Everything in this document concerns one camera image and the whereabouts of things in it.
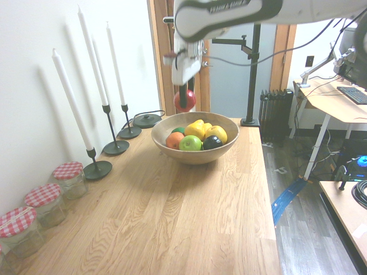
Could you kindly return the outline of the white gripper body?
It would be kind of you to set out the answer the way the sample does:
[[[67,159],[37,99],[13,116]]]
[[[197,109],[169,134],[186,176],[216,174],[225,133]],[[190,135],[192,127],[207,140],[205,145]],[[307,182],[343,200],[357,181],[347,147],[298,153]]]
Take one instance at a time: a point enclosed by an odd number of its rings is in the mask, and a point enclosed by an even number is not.
[[[194,43],[174,36],[174,50],[163,56],[163,64],[171,65],[171,80],[174,85],[184,85],[201,69],[204,41]]]

